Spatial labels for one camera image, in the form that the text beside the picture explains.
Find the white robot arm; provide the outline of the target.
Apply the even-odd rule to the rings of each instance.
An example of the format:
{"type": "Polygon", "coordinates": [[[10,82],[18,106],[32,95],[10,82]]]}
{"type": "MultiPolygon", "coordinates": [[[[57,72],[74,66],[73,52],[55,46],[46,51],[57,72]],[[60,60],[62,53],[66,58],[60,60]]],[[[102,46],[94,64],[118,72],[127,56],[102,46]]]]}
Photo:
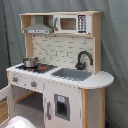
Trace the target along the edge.
{"type": "Polygon", "coordinates": [[[36,128],[28,119],[22,116],[13,117],[5,128],[36,128]]]}

